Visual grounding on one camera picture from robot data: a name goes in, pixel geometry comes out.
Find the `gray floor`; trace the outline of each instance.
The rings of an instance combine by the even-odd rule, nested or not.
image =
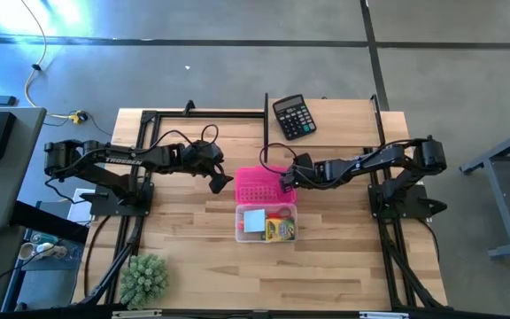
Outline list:
[[[365,39],[357,0],[29,1],[50,35],[165,39]],[[369,1],[378,41],[510,42],[510,1]],[[0,34],[38,31],[19,5],[0,10]],[[41,46],[0,44],[0,94],[21,105]],[[444,142],[449,169],[427,178],[448,210],[435,217],[451,306],[510,314],[510,258],[486,250],[506,234],[485,175],[456,167],[510,135],[510,51],[380,50],[390,109],[406,112],[413,136]],[[263,95],[367,98],[375,92],[367,49],[50,46],[31,96],[55,113],[91,112],[112,131],[120,107],[261,107]],[[43,187],[43,144],[107,140],[91,125],[45,127],[20,198],[57,197]],[[72,194],[88,187],[73,179]]]

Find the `green plant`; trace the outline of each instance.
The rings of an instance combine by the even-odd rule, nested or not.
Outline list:
[[[121,303],[128,309],[143,309],[165,293],[166,264],[157,255],[133,256],[121,270]]]

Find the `wooden tabletop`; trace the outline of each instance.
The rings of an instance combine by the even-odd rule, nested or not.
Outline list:
[[[295,152],[309,152],[313,160],[346,159],[361,154],[363,146],[379,144],[374,108],[369,101],[307,99],[306,103],[318,130],[312,136],[288,142]],[[120,109],[114,144],[135,144],[142,111]],[[388,142],[408,137],[403,113],[382,112],[382,121]],[[179,129],[195,140],[210,123],[220,128],[217,145],[224,152],[226,174],[234,175],[240,167],[259,164],[262,119],[163,119],[160,127],[161,133]],[[205,138],[212,137],[209,130]],[[175,142],[183,141],[170,135],[162,144]],[[272,142],[286,141],[271,112]],[[272,148],[268,161],[269,165],[288,166],[291,155]],[[106,167],[118,174],[129,172],[129,167]],[[201,177],[153,175],[153,182],[155,196],[145,219],[139,253],[155,253],[167,260],[170,288],[166,296],[149,307],[390,309],[379,231],[370,217],[367,200],[368,175],[336,190],[297,190],[297,242],[279,244],[236,242],[235,181],[219,195],[212,194],[209,180]],[[92,223],[87,245],[98,222]],[[111,265],[119,224],[120,218],[112,217],[97,237],[89,264],[90,289]],[[432,236],[414,220],[403,220],[403,232],[412,269],[433,296],[446,304]],[[84,266],[82,263],[73,301],[83,298]],[[399,296],[405,300],[398,271],[396,278]],[[119,300],[119,286],[116,297]]]

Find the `paper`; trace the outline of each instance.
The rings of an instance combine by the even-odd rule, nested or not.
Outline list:
[[[243,231],[265,231],[265,209],[245,211],[243,213]]]

